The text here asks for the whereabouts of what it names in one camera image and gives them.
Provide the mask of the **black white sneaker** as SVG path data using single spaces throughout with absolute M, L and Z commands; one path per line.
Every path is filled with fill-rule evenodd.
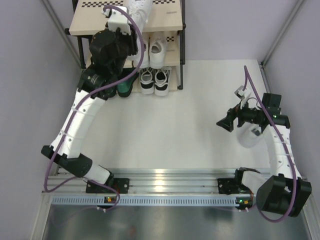
M 154 93 L 154 76 L 153 69 L 146 67 L 140 70 L 140 87 L 141 93 L 144 95 L 150 95 Z
M 169 84 L 171 79 L 171 67 L 163 67 L 155 70 L 154 93 L 159 97 L 169 94 Z

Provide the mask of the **white grey sneaker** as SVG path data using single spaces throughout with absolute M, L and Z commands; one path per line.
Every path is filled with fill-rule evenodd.
M 146 35 L 142 35 L 143 40 L 143 49 L 141 48 L 141 42 L 138 39 L 137 40 L 137 47 L 138 52 L 136 55 L 131 55 L 127 58 L 129 61 L 133 61 L 133 66 L 136 67 L 141 59 L 142 56 L 142 62 L 139 66 L 140 69 L 145 69 L 149 66 L 149 37 Z
M 163 32 L 154 32 L 149 39 L 149 66 L 161 69 L 165 65 L 168 42 Z

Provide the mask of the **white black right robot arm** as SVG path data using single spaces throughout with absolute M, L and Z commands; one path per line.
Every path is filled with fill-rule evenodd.
M 312 193 L 312 185 L 303 180 L 296 167 L 290 142 L 291 124 L 289 117 L 282 114 L 281 95 L 264 93 L 256 107 L 249 105 L 249 90 L 237 90 L 235 95 L 240 102 L 216 124 L 228 132 L 234 130 L 235 121 L 239 128 L 249 124 L 242 137 L 247 140 L 247 147 L 264 140 L 270 177 L 265 179 L 259 170 L 240 167 L 228 185 L 224 184 L 227 179 L 218 180 L 219 192 L 226 195 L 234 191 L 251 193 L 255 200 L 250 200 L 248 207 L 256 205 L 261 212 L 297 217 Z

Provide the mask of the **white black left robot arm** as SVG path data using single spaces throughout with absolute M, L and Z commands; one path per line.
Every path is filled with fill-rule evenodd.
M 86 179 L 103 193 L 114 188 L 114 175 L 81 153 L 83 140 L 100 108 L 116 86 L 137 73 L 123 73 L 128 57 L 138 53 L 141 31 L 129 25 L 129 33 L 120 27 L 106 28 L 92 37 L 89 45 L 91 64 L 81 74 L 74 101 L 57 137 L 44 145 L 41 154 L 77 178 Z

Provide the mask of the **white leather sneaker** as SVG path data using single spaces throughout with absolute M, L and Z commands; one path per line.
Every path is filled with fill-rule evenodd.
M 129 15 L 131 16 L 141 33 L 143 33 L 143 30 L 148 23 L 152 7 L 152 0 L 129 0 L 127 2 Z
M 246 123 L 238 134 L 238 142 L 245 148 L 253 148 L 262 140 L 262 130 L 257 124 Z

